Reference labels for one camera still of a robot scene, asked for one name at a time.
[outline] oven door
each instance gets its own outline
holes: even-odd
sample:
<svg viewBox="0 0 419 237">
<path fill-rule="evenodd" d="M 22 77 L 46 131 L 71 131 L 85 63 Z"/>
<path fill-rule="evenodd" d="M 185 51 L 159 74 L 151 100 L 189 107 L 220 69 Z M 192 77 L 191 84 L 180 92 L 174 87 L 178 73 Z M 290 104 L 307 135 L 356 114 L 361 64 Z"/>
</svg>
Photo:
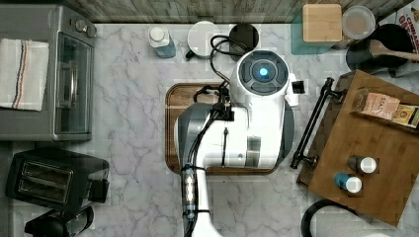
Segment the oven door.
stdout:
<svg viewBox="0 0 419 237">
<path fill-rule="evenodd" d="M 54 131 L 57 136 L 91 133 L 93 47 L 58 34 Z"/>
</svg>

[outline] striped towel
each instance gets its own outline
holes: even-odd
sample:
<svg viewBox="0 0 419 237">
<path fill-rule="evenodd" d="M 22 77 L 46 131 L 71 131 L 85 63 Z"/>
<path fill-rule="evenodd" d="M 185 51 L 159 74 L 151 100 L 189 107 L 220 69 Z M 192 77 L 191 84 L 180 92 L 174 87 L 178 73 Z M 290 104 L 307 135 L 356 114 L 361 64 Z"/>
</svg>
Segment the striped towel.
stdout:
<svg viewBox="0 0 419 237">
<path fill-rule="evenodd" d="M 0 41 L 0 107 L 40 111 L 45 91 L 48 43 Z"/>
</svg>

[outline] blue light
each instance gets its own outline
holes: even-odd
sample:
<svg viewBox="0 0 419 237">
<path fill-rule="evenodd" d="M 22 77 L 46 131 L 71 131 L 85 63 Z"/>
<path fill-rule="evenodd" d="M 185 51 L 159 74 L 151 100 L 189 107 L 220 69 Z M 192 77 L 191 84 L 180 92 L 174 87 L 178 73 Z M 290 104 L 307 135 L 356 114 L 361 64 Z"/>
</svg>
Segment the blue light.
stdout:
<svg viewBox="0 0 419 237">
<path fill-rule="evenodd" d="M 266 68 L 261 68 L 261 69 L 259 70 L 259 73 L 261 74 L 261 76 L 266 76 L 266 75 L 268 75 L 268 69 L 266 69 Z"/>
</svg>

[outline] white cap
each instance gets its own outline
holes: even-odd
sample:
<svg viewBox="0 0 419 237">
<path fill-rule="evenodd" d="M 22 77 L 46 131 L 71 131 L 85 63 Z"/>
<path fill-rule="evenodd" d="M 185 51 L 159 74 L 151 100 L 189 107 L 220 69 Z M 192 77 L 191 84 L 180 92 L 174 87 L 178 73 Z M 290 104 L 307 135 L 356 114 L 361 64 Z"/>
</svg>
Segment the white cap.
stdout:
<svg viewBox="0 0 419 237">
<path fill-rule="evenodd" d="M 359 192 L 362 187 L 363 182 L 358 177 L 351 177 L 346 182 L 346 189 L 352 194 Z"/>
<path fill-rule="evenodd" d="M 364 173 L 370 174 L 377 168 L 377 162 L 371 157 L 366 157 L 361 161 L 360 168 Z"/>
<path fill-rule="evenodd" d="M 169 31 L 165 27 L 155 27 L 148 31 L 148 39 L 152 47 L 165 46 L 169 44 Z"/>
</svg>

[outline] toaster slot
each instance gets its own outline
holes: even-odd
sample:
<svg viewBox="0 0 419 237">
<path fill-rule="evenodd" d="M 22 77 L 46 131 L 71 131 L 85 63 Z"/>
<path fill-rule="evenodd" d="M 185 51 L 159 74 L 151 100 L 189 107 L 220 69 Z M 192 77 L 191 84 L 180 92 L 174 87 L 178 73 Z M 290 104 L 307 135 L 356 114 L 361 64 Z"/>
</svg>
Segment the toaster slot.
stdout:
<svg viewBox="0 0 419 237">
<path fill-rule="evenodd" d="M 65 189 L 40 184 L 29 179 L 21 180 L 19 192 L 34 198 L 42 198 L 60 203 L 66 203 L 67 201 L 67 191 Z"/>
<path fill-rule="evenodd" d="M 18 191 L 27 196 L 66 203 L 71 178 L 69 170 L 26 162 Z"/>
</svg>

